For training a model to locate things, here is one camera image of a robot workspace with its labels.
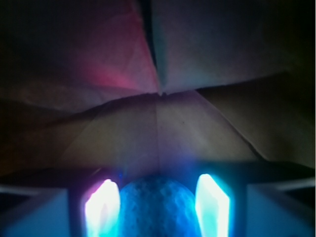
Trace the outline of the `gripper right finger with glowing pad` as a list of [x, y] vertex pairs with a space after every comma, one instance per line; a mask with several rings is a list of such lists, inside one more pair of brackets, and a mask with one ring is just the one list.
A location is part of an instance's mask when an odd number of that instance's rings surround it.
[[314, 237], [315, 178], [228, 182], [197, 180], [195, 210], [203, 237]]

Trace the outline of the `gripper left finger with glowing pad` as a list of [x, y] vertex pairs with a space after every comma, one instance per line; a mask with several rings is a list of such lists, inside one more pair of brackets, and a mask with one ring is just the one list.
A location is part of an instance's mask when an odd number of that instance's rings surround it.
[[111, 179], [73, 189], [0, 187], [2, 237], [116, 237], [119, 212]]

